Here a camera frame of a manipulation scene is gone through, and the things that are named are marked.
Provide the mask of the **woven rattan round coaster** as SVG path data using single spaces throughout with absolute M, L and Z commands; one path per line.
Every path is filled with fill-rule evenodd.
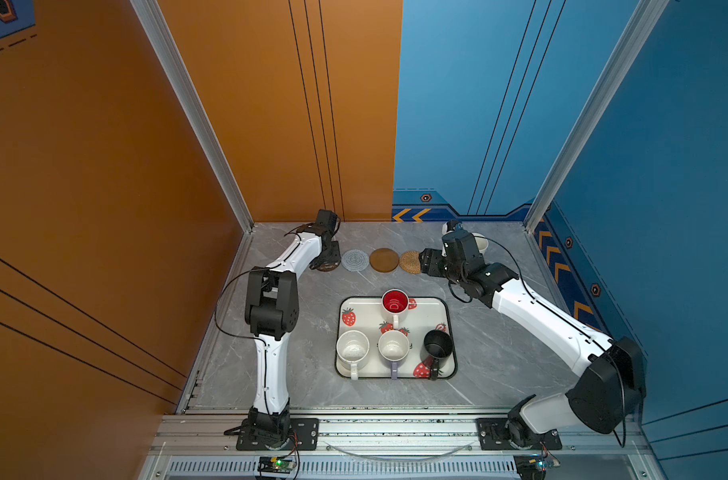
M 400 257 L 399 266 L 402 270 L 413 275 L 422 273 L 420 253 L 417 251 L 407 251 Z

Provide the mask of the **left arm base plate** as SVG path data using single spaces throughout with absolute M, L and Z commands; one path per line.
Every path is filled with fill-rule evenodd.
M 261 424 L 246 419 L 239 428 L 238 451 L 291 450 L 314 451 L 318 445 L 320 420 L 313 417 L 291 417 Z

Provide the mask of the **white mug red inside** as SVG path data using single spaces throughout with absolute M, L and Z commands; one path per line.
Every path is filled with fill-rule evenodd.
M 383 318 L 395 330 L 401 328 L 401 320 L 409 310 L 410 297 L 400 289 L 390 289 L 381 298 Z

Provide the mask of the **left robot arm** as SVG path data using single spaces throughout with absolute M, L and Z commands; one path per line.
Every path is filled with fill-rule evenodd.
M 307 269 L 340 262 L 339 223 L 336 213 L 320 210 L 291 231 L 292 243 L 276 260 L 247 275 L 245 321 L 257 353 L 255 400 L 239 434 L 248 448 L 279 449 L 290 440 L 288 347 L 300 317 L 298 280 Z

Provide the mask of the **brown round wooden coaster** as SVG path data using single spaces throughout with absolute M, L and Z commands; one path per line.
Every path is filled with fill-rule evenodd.
M 378 248 L 369 257 L 371 267 L 380 273 L 396 270 L 400 264 L 400 255 L 390 248 Z

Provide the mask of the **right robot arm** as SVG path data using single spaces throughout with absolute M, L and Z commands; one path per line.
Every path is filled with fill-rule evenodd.
M 633 339 L 614 339 L 543 299 L 519 265 L 487 262 L 475 236 L 458 222 L 450 222 L 441 248 L 424 249 L 419 261 L 422 273 L 460 286 L 466 302 L 477 300 L 516 321 L 578 375 L 571 389 L 531 395 L 509 411 L 503 436 L 513 447 L 529 449 L 543 436 L 579 424 L 625 443 L 627 418 L 647 395 L 644 356 Z

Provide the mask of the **grey blue rope coaster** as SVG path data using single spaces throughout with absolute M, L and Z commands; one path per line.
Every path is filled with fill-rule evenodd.
M 350 272 L 362 272 L 370 266 L 369 255 L 362 250 L 351 249 L 342 255 L 341 264 Z

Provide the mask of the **dark scratched wooden coaster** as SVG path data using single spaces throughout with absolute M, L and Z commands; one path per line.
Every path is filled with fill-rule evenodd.
M 318 266 L 316 268 L 316 270 L 319 272 L 331 272 L 331 271 L 334 271 L 335 269 L 337 269 L 339 266 L 340 266 L 339 263 L 334 263 L 334 264 L 327 263 L 327 264 L 322 264 L 322 265 Z

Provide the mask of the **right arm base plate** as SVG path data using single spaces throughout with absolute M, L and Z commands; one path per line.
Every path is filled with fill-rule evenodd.
M 523 423 L 508 418 L 479 418 L 477 436 L 483 450 L 549 450 L 563 449 L 560 434 L 550 430 L 533 433 Z

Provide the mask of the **plain white mug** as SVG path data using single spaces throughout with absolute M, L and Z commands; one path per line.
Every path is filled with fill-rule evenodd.
M 474 239 L 476 241 L 477 248 L 481 254 L 485 254 L 489 248 L 489 240 L 482 234 L 474 233 Z

